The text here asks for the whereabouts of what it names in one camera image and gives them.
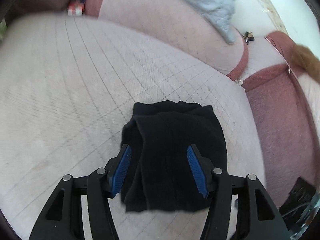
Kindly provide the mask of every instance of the black fabric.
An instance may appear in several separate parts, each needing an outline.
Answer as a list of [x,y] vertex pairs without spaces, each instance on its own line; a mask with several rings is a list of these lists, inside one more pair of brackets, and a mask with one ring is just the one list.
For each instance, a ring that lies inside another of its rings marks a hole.
[[210,205],[198,192],[187,160],[196,144],[203,157],[227,170],[227,149],[212,106],[163,101],[135,103],[122,143],[132,159],[121,189],[127,211],[197,211]]

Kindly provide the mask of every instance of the green object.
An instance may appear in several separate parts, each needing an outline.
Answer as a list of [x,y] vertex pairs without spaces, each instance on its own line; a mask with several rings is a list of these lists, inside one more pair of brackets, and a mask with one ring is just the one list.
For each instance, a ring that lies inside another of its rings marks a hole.
[[4,33],[6,30],[7,30],[7,25],[5,24],[5,21],[3,19],[2,22],[0,23],[0,40],[3,39]]

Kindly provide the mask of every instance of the black and gold object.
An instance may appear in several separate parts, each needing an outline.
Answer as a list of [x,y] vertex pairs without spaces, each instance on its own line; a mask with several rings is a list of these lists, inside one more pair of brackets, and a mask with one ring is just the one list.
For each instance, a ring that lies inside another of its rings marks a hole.
[[244,38],[244,41],[247,45],[249,44],[249,41],[254,41],[252,32],[246,32],[245,35],[242,35],[242,37]]

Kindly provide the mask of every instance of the white floor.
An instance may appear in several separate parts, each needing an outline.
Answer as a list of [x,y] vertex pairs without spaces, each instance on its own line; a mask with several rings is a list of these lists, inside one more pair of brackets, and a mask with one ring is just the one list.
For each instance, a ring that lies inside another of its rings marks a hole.
[[[297,44],[309,47],[320,58],[320,32],[311,9],[304,0],[270,0],[288,35]],[[265,36],[277,30],[272,8],[261,0],[236,0],[236,13],[232,24],[241,32],[252,31],[255,36]]]

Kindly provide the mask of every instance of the blue gripper pad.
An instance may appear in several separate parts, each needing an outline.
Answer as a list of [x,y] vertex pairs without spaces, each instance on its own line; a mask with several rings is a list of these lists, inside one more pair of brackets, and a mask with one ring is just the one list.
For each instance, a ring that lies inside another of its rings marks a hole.
[[113,197],[115,197],[122,188],[122,184],[124,182],[124,178],[127,174],[128,167],[131,161],[131,156],[131,147],[127,146],[124,154],[121,157],[118,167],[116,168],[114,175],[111,178],[109,178],[112,181],[111,195]]
[[187,149],[187,159],[199,193],[202,194],[204,198],[207,198],[209,191],[207,189],[206,177],[191,146],[188,146]]

